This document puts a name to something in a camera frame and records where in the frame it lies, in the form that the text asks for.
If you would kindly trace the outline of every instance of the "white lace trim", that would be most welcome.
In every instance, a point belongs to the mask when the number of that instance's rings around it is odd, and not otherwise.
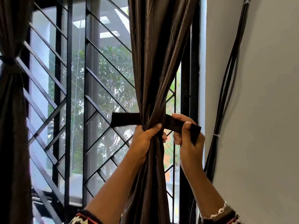
[[[203,217],[202,215],[200,215],[200,218],[202,218],[202,219],[214,219],[214,218],[216,218],[218,215],[222,214],[222,213],[224,212],[224,209],[225,209],[226,207],[227,207],[227,203],[226,203],[226,201],[225,201],[223,207],[219,209],[218,214],[211,215],[210,217]]]

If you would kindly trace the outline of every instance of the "patterned sleeve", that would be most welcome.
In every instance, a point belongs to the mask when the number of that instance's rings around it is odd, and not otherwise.
[[[82,210],[73,218],[69,224],[103,224],[87,210]]]
[[[229,206],[226,208],[224,213],[219,215],[215,219],[201,219],[202,224],[244,224],[239,219],[239,215],[230,208]]]

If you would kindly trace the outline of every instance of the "black curtain tieback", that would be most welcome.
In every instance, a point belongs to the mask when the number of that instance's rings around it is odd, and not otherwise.
[[[15,57],[0,56],[0,60],[2,60],[3,64],[5,64],[5,68],[8,69],[10,73],[18,74],[22,71]]]
[[[110,127],[122,127],[127,125],[142,125],[140,113],[112,113]],[[171,130],[179,134],[182,133],[183,125],[183,121],[175,119],[170,115],[166,115],[165,121],[162,123],[162,127],[164,129]],[[200,126],[196,126],[194,124],[191,125],[190,133],[193,144],[196,143],[197,137],[200,134],[200,130]]]

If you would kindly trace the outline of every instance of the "wire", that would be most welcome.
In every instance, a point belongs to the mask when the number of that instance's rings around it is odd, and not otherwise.
[[[226,66],[226,70],[224,73],[222,86],[221,86],[221,90],[220,90],[214,133],[213,133],[213,137],[212,137],[212,141],[211,141],[210,150],[209,150],[209,153],[207,156],[207,161],[204,166],[204,172],[211,182],[213,182],[214,175],[215,175],[219,135],[221,132],[221,127],[222,127],[222,123],[224,120],[224,116],[226,114],[226,111],[227,111],[227,108],[228,108],[228,105],[230,102],[230,98],[231,98],[232,92],[234,90],[236,77],[237,77],[240,45],[241,45],[241,41],[242,41],[242,38],[244,35],[250,1],[251,0],[244,0],[244,4],[242,7],[242,11],[241,11],[241,17],[239,20],[236,39],[235,39],[232,51],[230,53],[230,57],[228,60],[228,64]],[[193,199],[191,212],[192,212],[194,204],[195,204],[195,199]]]

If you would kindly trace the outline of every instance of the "brown curtain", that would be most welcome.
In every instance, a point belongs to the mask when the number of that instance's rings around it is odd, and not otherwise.
[[[181,132],[166,115],[166,95],[178,70],[197,0],[128,0],[136,96],[140,114],[114,113],[111,126],[157,123]],[[200,128],[191,129],[195,138]],[[132,187],[122,224],[169,224],[162,133],[152,138]]]
[[[28,132],[21,68],[16,63],[32,16],[32,0],[0,0],[0,170],[2,223],[31,223]]]

